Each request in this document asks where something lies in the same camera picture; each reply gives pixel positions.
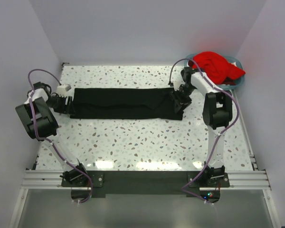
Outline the black t shirt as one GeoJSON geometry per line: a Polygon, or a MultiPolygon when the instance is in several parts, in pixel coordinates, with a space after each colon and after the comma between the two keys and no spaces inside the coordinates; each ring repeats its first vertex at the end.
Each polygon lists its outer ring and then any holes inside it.
{"type": "Polygon", "coordinates": [[[172,88],[76,88],[72,119],[183,119],[175,113],[172,88]]]}

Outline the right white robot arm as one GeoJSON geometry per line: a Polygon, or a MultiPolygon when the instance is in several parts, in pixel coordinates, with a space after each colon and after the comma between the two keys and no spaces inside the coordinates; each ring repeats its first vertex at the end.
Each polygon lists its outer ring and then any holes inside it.
{"type": "Polygon", "coordinates": [[[203,169],[186,186],[198,182],[206,186],[214,186],[224,178],[224,138],[232,120],[232,95],[221,90],[211,82],[206,73],[191,67],[181,71],[183,84],[171,92],[174,112],[180,113],[191,103],[191,93],[198,90],[204,96],[202,119],[208,128],[208,153],[203,169]]]}

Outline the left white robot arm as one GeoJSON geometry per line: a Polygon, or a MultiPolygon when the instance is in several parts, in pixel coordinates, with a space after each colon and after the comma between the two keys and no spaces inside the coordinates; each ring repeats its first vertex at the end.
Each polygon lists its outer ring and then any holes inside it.
{"type": "Polygon", "coordinates": [[[73,99],[66,96],[70,88],[70,85],[60,85],[59,93],[51,93],[49,85],[34,83],[26,102],[15,110],[29,137],[42,142],[55,155],[63,170],[60,177],[71,186],[85,187],[91,183],[89,175],[59,136],[59,124],[53,115],[53,112],[75,114],[73,99]]]}

